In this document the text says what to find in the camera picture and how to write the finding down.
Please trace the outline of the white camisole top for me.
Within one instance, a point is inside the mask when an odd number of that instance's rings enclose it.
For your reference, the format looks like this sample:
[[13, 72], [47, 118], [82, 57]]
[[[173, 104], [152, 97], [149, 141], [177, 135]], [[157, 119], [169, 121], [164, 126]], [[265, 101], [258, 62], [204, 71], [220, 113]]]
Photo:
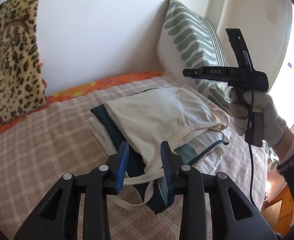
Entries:
[[208, 129], [226, 131], [230, 119], [183, 88], [159, 88], [108, 101], [107, 113], [129, 145], [143, 157], [145, 175], [163, 172], [160, 146], [170, 149], [190, 142]]

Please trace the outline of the white folded clothes stack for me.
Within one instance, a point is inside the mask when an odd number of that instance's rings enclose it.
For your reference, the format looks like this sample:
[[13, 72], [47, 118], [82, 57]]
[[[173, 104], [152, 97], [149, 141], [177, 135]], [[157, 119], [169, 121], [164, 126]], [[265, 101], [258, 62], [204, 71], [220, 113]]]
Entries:
[[[92, 134], [98, 139], [108, 155], [118, 151], [125, 140], [122, 132], [109, 116], [99, 119], [93, 116], [87, 120]], [[184, 164], [192, 162], [203, 173], [213, 174], [224, 156], [223, 147], [229, 144], [231, 131], [214, 131], [208, 129], [190, 142], [175, 149]]]

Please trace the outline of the green striped white pillow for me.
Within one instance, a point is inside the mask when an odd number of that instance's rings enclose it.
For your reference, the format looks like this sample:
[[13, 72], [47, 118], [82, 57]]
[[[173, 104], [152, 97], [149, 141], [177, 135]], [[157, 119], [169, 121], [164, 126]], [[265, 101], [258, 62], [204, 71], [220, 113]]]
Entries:
[[183, 70], [186, 68], [227, 67], [228, 63], [213, 25], [179, 0], [169, 0], [157, 45], [157, 55], [166, 73], [230, 113], [230, 87], [226, 83], [183, 76]]

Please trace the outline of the beige checked bed blanket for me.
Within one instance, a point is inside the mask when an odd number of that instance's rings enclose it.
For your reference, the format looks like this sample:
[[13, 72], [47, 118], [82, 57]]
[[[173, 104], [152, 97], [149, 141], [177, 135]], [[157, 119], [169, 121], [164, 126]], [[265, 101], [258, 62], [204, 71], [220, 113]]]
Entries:
[[[11, 129], [0, 134], [0, 230], [8, 239], [14, 235], [43, 196], [66, 172], [81, 175], [107, 160], [103, 146], [92, 134], [87, 120], [90, 109], [148, 88], [184, 88], [207, 105], [197, 91], [164, 74], [93, 92], [65, 102], [51, 104], [34, 112]], [[231, 126], [229, 145], [214, 171], [225, 172], [249, 198], [251, 165], [248, 145]], [[262, 148], [254, 154], [253, 200], [263, 205], [267, 180], [267, 156]], [[147, 206], [129, 211], [108, 203], [111, 239], [178, 239], [182, 196], [163, 213], [155, 215]]]

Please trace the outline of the dark green folded garment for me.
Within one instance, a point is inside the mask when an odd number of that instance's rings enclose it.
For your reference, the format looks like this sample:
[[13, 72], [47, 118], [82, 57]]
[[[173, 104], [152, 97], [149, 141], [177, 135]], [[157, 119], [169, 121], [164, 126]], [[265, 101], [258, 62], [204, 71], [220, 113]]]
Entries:
[[[91, 109], [91, 113], [99, 119], [109, 116], [104, 105], [94, 107]], [[146, 205], [155, 214], [162, 213], [164, 210], [172, 206], [174, 196], [168, 192], [162, 171], [157, 171], [153, 175], [146, 176], [144, 168], [145, 164], [143, 157], [132, 147], [129, 147], [129, 159], [126, 174], [130, 182], [124, 184], [132, 185], [143, 202], [139, 204], [130, 204], [116, 196], [111, 196], [110, 199], [114, 204], [127, 210], [138, 210]]]

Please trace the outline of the orange floral bed sheet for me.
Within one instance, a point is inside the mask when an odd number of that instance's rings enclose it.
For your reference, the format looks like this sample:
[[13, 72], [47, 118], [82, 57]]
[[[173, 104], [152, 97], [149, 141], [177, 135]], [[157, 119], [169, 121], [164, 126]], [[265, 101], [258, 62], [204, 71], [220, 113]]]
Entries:
[[67, 90], [63, 90], [61, 92], [54, 93], [46, 98], [46, 103], [36, 109], [35, 111], [32, 111], [26, 115], [19, 116], [4, 125], [0, 126], [0, 134], [4, 133], [5, 131], [11, 129], [18, 123], [25, 120], [30, 114], [38, 111], [42, 111], [46, 108], [48, 108], [51, 104], [56, 102], [64, 102], [69, 101], [71, 99], [87, 95], [95, 90], [105, 90], [107, 88], [111, 88], [114, 86], [124, 85], [127, 83], [131, 83], [133, 81], [142, 81], [146, 79], [150, 79], [152, 77], [159, 77], [162, 76], [161, 73], [155, 71], [155, 70], [148, 70], [146, 72], [140, 72], [140, 73], [132, 73], [132, 74], [126, 74], [116, 77], [110, 77], [106, 79], [102, 79], [99, 81], [93, 81], [90, 83], [86, 83], [81, 86], [75, 86], [72, 88], [69, 88]]

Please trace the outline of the leopard print cushion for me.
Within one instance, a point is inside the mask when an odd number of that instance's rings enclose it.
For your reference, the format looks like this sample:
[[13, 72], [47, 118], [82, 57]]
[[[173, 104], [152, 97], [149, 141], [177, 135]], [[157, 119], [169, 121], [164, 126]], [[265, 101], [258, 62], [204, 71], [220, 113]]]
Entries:
[[0, 4], [0, 126], [46, 102], [37, 45], [39, 0]]

